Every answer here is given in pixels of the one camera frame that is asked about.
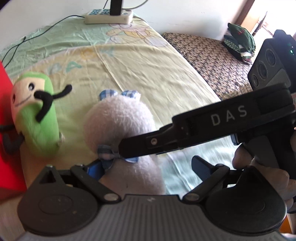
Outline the person's right hand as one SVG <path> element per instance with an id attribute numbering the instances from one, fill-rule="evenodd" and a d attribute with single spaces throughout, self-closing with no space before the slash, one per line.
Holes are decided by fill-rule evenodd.
<path id="1" fill-rule="evenodd" d="M 260 165 L 243 145 L 240 145 L 236 149 L 232 165 L 235 169 L 254 166 L 286 202 L 287 210 L 290 212 L 295 211 L 295 203 L 293 200 L 295 197 L 295 180 L 290 178 L 287 171 Z"/>

